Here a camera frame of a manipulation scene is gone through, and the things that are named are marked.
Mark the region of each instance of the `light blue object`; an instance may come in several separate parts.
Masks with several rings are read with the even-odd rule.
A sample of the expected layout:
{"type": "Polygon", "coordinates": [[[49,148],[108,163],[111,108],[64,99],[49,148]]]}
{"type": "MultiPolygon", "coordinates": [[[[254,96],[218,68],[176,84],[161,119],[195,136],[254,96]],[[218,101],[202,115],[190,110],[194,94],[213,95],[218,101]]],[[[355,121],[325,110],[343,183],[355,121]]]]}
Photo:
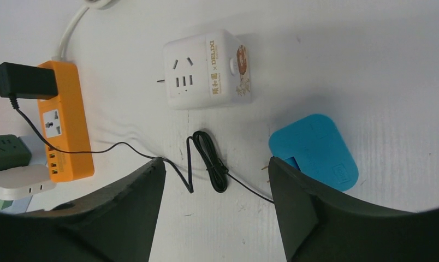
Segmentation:
{"type": "Polygon", "coordinates": [[[328,116],[310,115],[279,129],[269,138],[269,148],[275,157],[337,190],[346,191],[358,180],[358,167],[328,116]]]}

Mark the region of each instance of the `black plug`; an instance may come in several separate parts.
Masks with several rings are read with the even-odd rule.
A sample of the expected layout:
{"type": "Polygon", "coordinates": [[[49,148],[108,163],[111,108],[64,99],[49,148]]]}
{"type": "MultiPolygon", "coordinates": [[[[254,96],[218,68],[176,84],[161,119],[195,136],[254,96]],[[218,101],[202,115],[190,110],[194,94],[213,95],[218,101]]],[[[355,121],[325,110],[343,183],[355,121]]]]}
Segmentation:
{"type": "Polygon", "coordinates": [[[0,96],[48,100],[58,95],[54,70],[4,62],[0,64],[0,96]]]}

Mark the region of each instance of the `white button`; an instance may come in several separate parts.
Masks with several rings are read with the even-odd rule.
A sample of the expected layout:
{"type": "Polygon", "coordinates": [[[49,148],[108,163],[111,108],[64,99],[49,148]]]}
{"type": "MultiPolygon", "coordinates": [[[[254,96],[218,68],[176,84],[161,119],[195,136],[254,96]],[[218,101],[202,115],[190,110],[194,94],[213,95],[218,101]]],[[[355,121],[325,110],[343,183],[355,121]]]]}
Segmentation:
{"type": "Polygon", "coordinates": [[[239,70],[239,66],[237,65],[237,60],[235,58],[231,58],[229,60],[229,66],[231,67],[231,74],[232,75],[237,74],[237,71],[239,70]]]}

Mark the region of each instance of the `charger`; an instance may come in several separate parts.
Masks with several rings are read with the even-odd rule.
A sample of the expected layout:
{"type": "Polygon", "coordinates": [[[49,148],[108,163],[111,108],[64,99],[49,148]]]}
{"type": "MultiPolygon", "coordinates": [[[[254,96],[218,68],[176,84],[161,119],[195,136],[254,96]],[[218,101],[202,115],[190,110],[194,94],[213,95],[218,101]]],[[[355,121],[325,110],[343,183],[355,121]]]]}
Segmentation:
{"type": "Polygon", "coordinates": [[[168,104],[187,110],[250,103],[245,45],[226,30],[167,43],[163,48],[168,104]]]}

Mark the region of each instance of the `white table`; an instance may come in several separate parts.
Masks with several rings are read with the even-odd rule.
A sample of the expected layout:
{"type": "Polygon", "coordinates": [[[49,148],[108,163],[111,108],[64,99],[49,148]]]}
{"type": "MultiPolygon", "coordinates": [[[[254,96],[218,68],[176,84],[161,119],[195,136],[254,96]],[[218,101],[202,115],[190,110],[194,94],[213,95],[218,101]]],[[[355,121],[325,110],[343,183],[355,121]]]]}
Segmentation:
{"type": "MultiPolygon", "coordinates": [[[[0,0],[0,63],[48,60],[80,3],[0,0]]],[[[269,135],[319,112],[358,165],[348,194],[407,211],[439,206],[439,0],[126,0],[90,10],[67,58],[79,68],[94,150],[124,140],[185,166],[186,137],[208,129],[227,165],[270,194],[261,171],[269,135]],[[217,28],[249,48],[253,103],[170,110],[156,83],[163,44],[217,28]]],[[[36,102],[20,105],[39,124],[36,102]]],[[[0,98],[5,133],[32,131],[0,98]]],[[[81,197],[147,162],[124,146],[93,159],[93,177],[36,195],[30,209],[81,197]]],[[[284,261],[274,207],[233,181],[216,193],[196,153],[194,166],[194,194],[167,167],[151,261],[284,261]]]]}

